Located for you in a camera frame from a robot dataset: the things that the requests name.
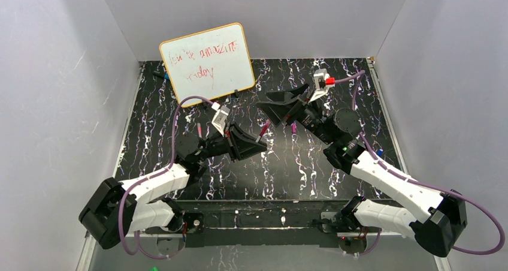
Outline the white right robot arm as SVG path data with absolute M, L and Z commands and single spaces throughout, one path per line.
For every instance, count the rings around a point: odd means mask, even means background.
M 326 115 L 307 86 L 270 91 L 267 98 L 256 106 L 274 125 L 300 123 L 326 144 L 324 154 L 334 168 L 396 202 L 390 206 L 356 196 L 326 224 L 349 230 L 377 227 L 415 239 L 432 255 L 450 253 L 467 225 L 465 202 L 459 194 L 425 187 L 379 158 L 362 140 L 357 112 L 345 107 Z

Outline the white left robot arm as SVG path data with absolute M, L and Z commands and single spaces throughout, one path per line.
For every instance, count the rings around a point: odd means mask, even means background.
M 231 161 L 248 159 L 267 150 L 266 142 L 229 124 L 224 134 L 197 141 L 187 155 L 176 152 L 170 168 L 162 168 L 135 179 L 103 180 L 78 216 L 79 222 L 103 249 L 118 245 L 135 231 L 152 227 L 179 231 L 184 210 L 165 195 L 198 182 L 211 157 L 227 155 Z

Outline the red gel pen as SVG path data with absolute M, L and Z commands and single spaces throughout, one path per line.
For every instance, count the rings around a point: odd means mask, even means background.
M 258 134 L 258 136 L 255 140 L 256 143 L 264 143 L 262 141 L 262 139 L 264 138 L 264 135 L 267 132 L 270 125 L 271 125 L 271 121 L 269 119 L 267 119 L 266 122 L 264 123 L 264 125 L 262 126 L 261 132 Z

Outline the pink highlighter pen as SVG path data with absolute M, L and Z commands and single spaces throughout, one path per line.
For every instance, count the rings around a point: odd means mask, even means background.
M 196 126 L 197 126 L 197 130 L 198 130 L 198 137 L 199 137 L 199 138 L 202 138 L 202 128 L 201 128 L 201 124 L 198 122 L 198 123 L 196 124 Z

